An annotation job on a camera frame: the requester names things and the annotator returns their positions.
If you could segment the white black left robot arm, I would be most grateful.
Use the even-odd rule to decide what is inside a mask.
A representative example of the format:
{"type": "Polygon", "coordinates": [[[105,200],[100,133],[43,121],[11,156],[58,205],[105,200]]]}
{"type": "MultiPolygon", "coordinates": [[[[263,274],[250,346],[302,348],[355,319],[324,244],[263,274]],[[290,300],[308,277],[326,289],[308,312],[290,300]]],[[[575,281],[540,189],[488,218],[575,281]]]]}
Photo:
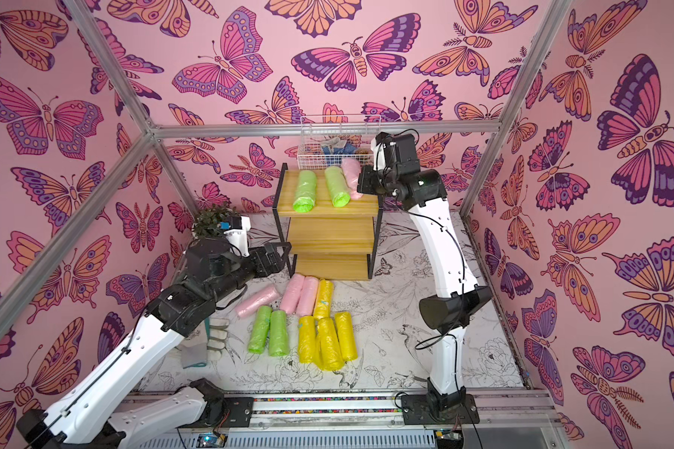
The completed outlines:
{"type": "Polygon", "coordinates": [[[17,423],[29,448],[137,448],[174,428],[220,420],[224,393],[200,379],[168,398],[121,412],[142,377],[216,312],[219,301],[288,265],[290,243],[250,248],[245,232],[195,239],[175,283],[151,300],[134,329],[80,384],[17,423]]]}

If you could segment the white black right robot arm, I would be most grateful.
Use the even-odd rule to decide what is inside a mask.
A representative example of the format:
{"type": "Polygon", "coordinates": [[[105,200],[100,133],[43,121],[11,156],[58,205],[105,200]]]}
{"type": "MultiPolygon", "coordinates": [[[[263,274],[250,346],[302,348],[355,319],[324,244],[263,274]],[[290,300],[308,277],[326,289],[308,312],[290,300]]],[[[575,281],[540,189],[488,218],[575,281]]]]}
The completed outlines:
{"type": "Polygon", "coordinates": [[[419,313],[438,334],[415,345],[417,351],[432,350],[428,411],[436,418],[463,410],[475,425],[477,407],[468,403],[462,379],[462,349],[471,317],[492,299],[492,290],[479,284],[467,264],[452,224],[447,188],[436,170],[421,166],[416,136],[380,132],[371,150],[374,164],[361,169],[358,191],[400,203],[421,236],[434,275],[435,294],[419,301],[419,313]]]}

